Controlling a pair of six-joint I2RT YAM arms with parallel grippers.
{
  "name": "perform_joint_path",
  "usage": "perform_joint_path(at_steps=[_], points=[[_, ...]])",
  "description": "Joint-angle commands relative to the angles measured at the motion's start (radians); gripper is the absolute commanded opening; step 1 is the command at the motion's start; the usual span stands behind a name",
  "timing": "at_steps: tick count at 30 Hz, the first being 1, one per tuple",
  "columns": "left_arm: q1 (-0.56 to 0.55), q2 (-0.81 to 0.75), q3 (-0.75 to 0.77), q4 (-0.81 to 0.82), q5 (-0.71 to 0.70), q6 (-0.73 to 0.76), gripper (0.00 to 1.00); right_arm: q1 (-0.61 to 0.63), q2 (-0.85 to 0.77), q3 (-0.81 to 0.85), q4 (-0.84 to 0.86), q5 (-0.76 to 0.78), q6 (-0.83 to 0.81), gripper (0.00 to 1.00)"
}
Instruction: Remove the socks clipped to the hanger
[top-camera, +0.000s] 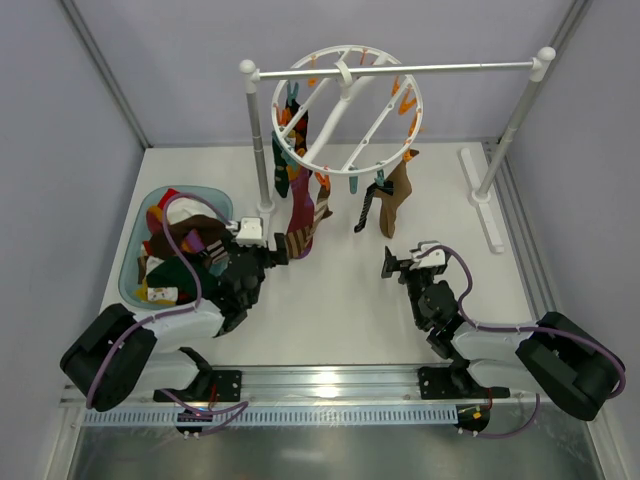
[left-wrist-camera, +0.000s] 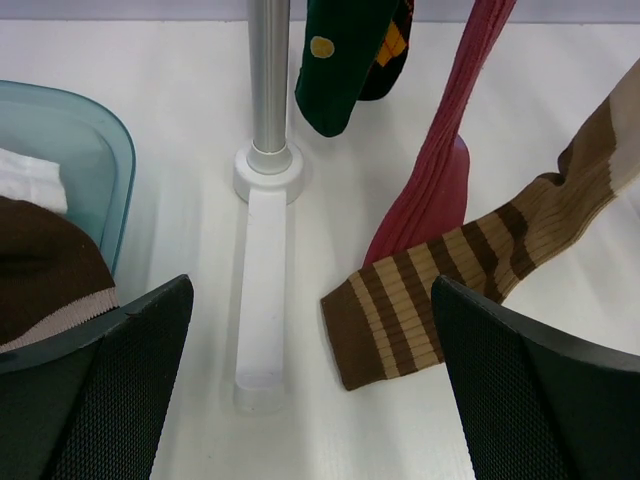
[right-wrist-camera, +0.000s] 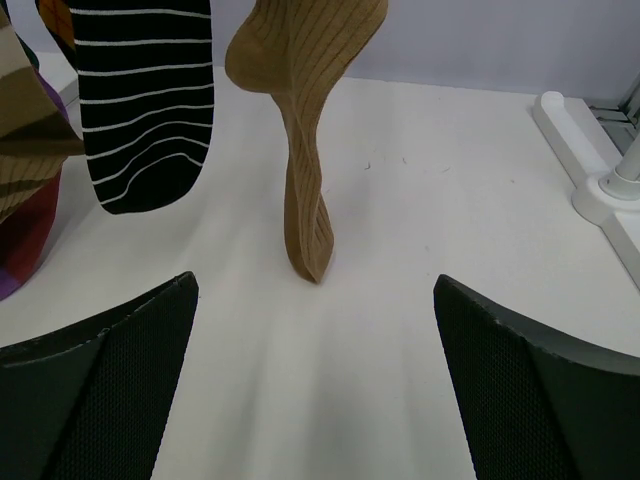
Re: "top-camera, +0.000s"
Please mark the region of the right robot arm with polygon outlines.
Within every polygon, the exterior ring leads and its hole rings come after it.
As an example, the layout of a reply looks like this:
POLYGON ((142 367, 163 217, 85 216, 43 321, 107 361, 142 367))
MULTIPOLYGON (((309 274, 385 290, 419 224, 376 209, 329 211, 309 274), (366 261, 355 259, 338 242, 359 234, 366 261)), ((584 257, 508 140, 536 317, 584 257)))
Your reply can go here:
POLYGON ((396 276, 405 286, 416 328, 449 363, 426 369, 431 398, 481 398, 489 392, 504 398, 513 391, 529 392, 591 421, 607 400, 624 391, 626 370, 619 357, 559 312, 517 325, 471 319, 463 302, 473 288, 472 274, 450 247, 421 242, 406 259, 386 250, 381 276, 396 276), (443 278, 451 259, 465 275, 461 294, 443 278))

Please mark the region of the dark green dotted sock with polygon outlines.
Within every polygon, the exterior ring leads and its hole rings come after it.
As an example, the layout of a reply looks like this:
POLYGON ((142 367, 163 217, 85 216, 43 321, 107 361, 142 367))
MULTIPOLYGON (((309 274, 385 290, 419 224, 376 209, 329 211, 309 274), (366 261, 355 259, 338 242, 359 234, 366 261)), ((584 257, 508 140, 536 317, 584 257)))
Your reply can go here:
POLYGON ((278 141, 275 132, 272 132, 272 153, 274 158, 274 186, 281 198, 286 198, 289 192, 289 176, 287 171, 287 155, 278 141))

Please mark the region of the white round clip hanger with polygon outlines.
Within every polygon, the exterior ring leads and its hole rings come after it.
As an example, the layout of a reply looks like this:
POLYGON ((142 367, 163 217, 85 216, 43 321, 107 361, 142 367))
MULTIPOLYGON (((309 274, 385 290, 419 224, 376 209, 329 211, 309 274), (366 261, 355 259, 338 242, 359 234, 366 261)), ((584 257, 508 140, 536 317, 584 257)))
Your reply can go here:
POLYGON ((299 60, 283 71, 258 71, 254 81, 273 80, 277 83, 272 95, 272 125, 278 141, 287 155, 287 160, 304 168, 322 174, 349 177, 374 173, 380 177, 387 166, 405 158, 421 130, 424 119, 424 100, 418 87, 416 76, 427 69, 423 66, 404 65, 386 51, 360 45, 344 45, 318 50, 299 60), (354 150, 338 167, 322 166, 316 163, 323 150, 329 145, 340 122, 354 107, 372 83, 383 77, 392 80, 391 93, 384 101, 382 110, 372 121, 354 150), (335 105, 321 125, 314 140, 307 143, 307 150, 297 153, 288 145, 286 136, 301 116, 315 106, 334 83, 339 90, 335 105), (287 102, 296 100, 300 105, 298 113, 291 118, 286 111, 287 102), (389 156, 376 161, 371 166, 359 166, 357 160, 365 148, 372 144, 374 135, 392 113, 409 115, 411 122, 398 149, 389 156))

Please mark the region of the brown striped sock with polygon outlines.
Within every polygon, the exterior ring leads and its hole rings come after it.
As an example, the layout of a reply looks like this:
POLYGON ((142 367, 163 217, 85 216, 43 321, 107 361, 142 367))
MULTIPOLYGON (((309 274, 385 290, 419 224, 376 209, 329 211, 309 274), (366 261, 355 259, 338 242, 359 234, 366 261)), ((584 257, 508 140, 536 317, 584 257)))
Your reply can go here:
POLYGON ((333 214, 329 207, 330 193, 325 185, 321 185, 311 216, 303 221, 302 226, 289 225, 285 241, 290 259, 302 259, 310 253, 318 226, 333 214))

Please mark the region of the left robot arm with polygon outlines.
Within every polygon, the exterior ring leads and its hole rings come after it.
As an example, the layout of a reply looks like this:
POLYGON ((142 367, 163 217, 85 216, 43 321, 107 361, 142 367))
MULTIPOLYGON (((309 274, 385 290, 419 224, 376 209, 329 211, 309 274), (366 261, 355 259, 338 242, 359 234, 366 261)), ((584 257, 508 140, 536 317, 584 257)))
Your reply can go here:
POLYGON ((274 249, 233 247, 226 269, 212 287, 201 288, 200 300, 146 314, 121 303, 104 309, 60 361, 87 407, 106 412, 147 392, 159 402, 210 399, 217 373, 189 344, 227 335, 247 318, 267 270, 289 262, 286 235, 274 240, 274 249))

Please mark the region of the maroon purple sock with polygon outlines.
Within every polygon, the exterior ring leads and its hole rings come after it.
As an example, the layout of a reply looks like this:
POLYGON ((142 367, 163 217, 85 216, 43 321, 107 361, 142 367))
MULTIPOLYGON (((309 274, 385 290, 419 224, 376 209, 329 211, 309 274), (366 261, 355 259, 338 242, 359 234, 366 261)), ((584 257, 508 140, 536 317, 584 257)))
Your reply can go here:
POLYGON ((286 240, 290 259, 304 258, 309 252, 310 231, 315 205, 309 194, 310 171, 297 167, 287 167, 289 186, 293 196, 292 214, 286 240))

